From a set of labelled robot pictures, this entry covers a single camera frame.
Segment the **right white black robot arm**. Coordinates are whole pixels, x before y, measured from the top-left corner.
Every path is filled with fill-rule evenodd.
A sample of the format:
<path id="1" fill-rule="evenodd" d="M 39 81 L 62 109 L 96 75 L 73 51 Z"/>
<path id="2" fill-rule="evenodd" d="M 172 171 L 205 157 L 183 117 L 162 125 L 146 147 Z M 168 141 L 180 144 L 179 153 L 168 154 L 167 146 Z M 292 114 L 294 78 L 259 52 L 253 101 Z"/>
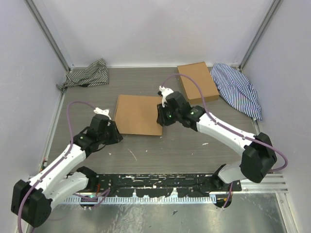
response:
<path id="1" fill-rule="evenodd" d="M 185 128 L 207 134 L 233 149 L 241 161 L 220 166 L 211 177 L 218 191 L 226 191 L 232 182 L 248 179 L 260 183 L 270 172 L 277 158 L 268 135 L 253 135 L 216 118 L 201 106 L 191 106 L 184 96 L 160 86 L 162 103 L 157 105 L 157 123 L 170 126 L 176 122 Z"/>

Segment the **brown cardboard box sheet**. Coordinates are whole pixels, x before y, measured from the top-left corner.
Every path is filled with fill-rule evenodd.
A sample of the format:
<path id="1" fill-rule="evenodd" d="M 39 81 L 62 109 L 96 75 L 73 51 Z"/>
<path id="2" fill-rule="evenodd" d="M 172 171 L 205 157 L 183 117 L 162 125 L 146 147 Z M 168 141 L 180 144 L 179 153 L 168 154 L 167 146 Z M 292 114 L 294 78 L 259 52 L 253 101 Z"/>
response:
<path id="1" fill-rule="evenodd" d="M 121 134 L 161 136 L 157 124 L 157 105 L 161 97 L 119 95 L 114 121 Z"/>

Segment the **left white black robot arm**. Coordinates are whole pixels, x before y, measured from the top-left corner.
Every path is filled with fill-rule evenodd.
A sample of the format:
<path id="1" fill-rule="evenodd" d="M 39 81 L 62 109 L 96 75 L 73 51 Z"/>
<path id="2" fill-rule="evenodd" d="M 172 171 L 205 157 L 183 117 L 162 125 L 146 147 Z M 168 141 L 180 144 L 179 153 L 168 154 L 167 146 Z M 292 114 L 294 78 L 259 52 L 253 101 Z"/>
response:
<path id="1" fill-rule="evenodd" d="M 77 191 L 91 193 L 98 186 L 97 173 L 87 167 L 70 171 L 92 153 L 122 141 L 109 110 L 94 109 L 88 127 L 75 135 L 65 150 L 44 170 L 28 181 L 19 180 L 13 188 L 11 211 L 17 215 L 17 226 L 25 221 L 32 227 L 41 226 L 52 210 Z"/>

